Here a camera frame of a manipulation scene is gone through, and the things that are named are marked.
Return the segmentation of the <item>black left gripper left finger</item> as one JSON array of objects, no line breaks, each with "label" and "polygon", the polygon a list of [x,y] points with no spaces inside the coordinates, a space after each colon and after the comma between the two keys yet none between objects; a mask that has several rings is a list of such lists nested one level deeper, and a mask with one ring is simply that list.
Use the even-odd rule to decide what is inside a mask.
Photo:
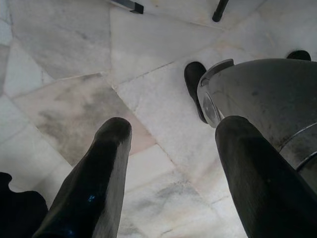
[{"label": "black left gripper left finger", "polygon": [[108,119],[63,181],[35,238],[115,238],[118,233],[132,126]]}]

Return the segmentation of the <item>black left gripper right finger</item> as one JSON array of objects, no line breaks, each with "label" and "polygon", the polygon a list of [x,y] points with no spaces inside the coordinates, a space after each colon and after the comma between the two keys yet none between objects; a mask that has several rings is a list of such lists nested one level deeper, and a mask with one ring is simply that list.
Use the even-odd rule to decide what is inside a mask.
[{"label": "black left gripper right finger", "polygon": [[248,237],[316,237],[316,194],[247,119],[223,119],[215,141]]}]

